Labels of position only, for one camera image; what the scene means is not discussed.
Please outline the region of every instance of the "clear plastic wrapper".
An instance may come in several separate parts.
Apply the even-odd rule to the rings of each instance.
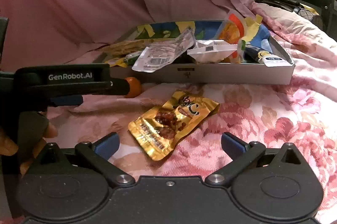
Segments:
[[[173,40],[153,43],[149,47],[146,47],[132,69],[148,73],[157,71],[171,64],[194,44],[195,37],[193,31],[188,27]]]

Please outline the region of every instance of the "black bag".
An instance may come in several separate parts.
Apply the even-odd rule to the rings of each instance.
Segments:
[[[317,15],[307,9],[294,0],[255,0],[257,3],[265,3],[273,7],[278,7],[289,12],[295,12],[301,17],[307,19],[312,24],[316,25],[319,29],[323,31],[323,21],[320,15]]]

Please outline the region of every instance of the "barcode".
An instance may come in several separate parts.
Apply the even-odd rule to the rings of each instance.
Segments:
[[[163,63],[166,63],[170,60],[170,58],[152,58],[149,63],[150,64],[163,64]]]

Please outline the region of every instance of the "white box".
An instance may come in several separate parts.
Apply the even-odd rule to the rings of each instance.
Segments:
[[[115,66],[110,68],[114,78],[134,76],[142,83],[247,83],[247,84],[284,84],[290,83],[295,63],[273,38],[269,38],[273,54],[288,61],[291,66],[267,67],[259,63],[205,63],[205,64],[169,64],[153,73],[136,72]]]

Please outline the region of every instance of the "label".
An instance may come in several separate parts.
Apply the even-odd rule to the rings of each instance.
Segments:
[[[94,76],[91,71],[85,72],[55,72],[49,73],[47,77],[48,84],[61,84],[73,82],[92,82]]]
[[[291,66],[289,62],[280,58],[276,55],[265,55],[259,60],[260,63],[264,63],[267,67],[276,67],[276,66]]]
[[[158,64],[164,64],[167,63],[170,60],[170,58],[152,58],[149,60],[150,64],[158,65]]]
[[[206,48],[205,48],[205,51],[207,52],[207,51],[213,51],[214,50],[214,48],[213,48],[213,46],[207,46]]]
[[[177,68],[178,71],[194,71],[194,68]]]

